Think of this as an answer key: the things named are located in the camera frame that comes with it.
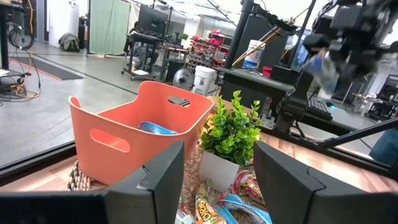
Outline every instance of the green leaves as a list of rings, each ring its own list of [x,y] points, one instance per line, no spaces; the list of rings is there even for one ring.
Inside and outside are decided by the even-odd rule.
[[[234,98],[239,97],[239,95],[241,94],[241,92],[242,92],[241,90],[235,91],[235,92],[233,93]]]
[[[200,147],[204,150],[233,163],[245,165],[253,157],[253,145],[260,133],[257,127],[261,125],[261,121],[256,120],[259,116],[260,101],[254,101],[251,112],[246,114],[244,106],[240,104],[242,100],[240,94],[241,91],[233,93],[231,110],[226,109],[224,101],[219,96],[217,113],[210,120],[206,120],[205,131],[202,133],[198,130],[198,132],[201,133]]]

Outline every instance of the fan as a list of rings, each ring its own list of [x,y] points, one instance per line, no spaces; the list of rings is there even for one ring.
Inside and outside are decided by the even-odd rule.
[[[194,80],[195,75],[189,68],[181,68],[174,75],[173,86],[190,91]]]

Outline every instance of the black monitor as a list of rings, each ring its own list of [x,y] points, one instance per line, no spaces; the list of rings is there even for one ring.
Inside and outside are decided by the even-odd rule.
[[[146,34],[164,37],[168,18],[163,12],[142,4],[136,29]]]

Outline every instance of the computer monitor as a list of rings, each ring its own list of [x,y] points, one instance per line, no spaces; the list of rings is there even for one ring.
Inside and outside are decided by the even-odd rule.
[[[297,36],[294,36],[295,42],[299,41],[299,44],[298,44],[298,47],[297,47],[296,54],[294,55],[294,59],[293,59],[293,63],[292,63],[291,69],[295,70],[297,72],[301,71],[301,69],[305,65],[305,62],[307,61],[308,56],[309,56],[308,51],[306,50],[306,48],[303,45],[303,41],[304,41],[305,37],[307,35],[309,35],[309,34],[311,34],[311,31],[310,30],[305,30],[301,40],[298,40]]]
[[[151,35],[164,37],[168,15],[151,7],[141,5],[137,30]]]

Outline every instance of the black pole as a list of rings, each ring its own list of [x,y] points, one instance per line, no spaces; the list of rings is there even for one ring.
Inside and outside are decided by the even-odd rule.
[[[232,39],[231,47],[229,48],[228,57],[226,58],[224,63],[225,68],[231,68],[232,64],[234,63],[236,51],[238,50],[238,46],[241,42],[243,31],[246,27],[246,23],[248,22],[253,5],[254,0],[243,0],[241,17],[239,18],[238,25],[235,29],[235,35]]]
[[[86,57],[90,53],[90,24],[91,24],[91,0],[88,0],[88,18],[86,21],[87,25],[87,43],[86,43]]]
[[[165,35],[167,35],[169,33],[170,21],[172,19],[172,13],[173,13],[173,7],[170,7],[169,20],[167,21],[167,28],[166,28]]]
[[[296,43],[296,45],[294,45],[294,47],[292,49],[292,53],[290,54],[289,62],[287,62],[287,68],[291,68],[291,66],[292,66],[295,54],[296,54],[297,49],[298,49],[298,47],[300,45],[301,38],[302,38],[302,36],[304,34],[305,27],[307,26],[308,20],[310,19],[311,12],[312,12],[312,9],[313,9],[316,1],[317,0],[312,0],[310,6],[308,7],[307,15],[305,16],[303,25],[301,26],[300,32],[298,33],[297,43]]]
[[[386,131],[391,128],[396,128],[398,127],[398,118],[392,118],[388,121],[382,122],[380,124],[377,124],[375,126],[371,126],[362,130],[354,131],[352,133],[348,133],[345,135],[342,135],[340,137],[337,137],[335,139],[331,139],[325,142],[321,142],[318,144],[318,146],[322,149],[328,149],[331,147],[339,146],[341,144],[351,142],[372,134],[379,133],[381,131]]]
[[[0,47],[1,67],[8,70],[8,39],[7,39],[7,13],[4,6],[0,6]]]

